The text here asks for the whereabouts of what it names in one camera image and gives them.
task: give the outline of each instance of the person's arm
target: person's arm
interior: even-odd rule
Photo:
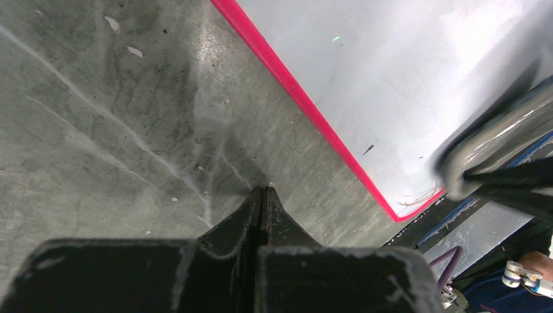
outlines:
[[[528,252],[518,262],[527,269],[541,273],[544,279],[553,281],[553,260],[545,254]]]

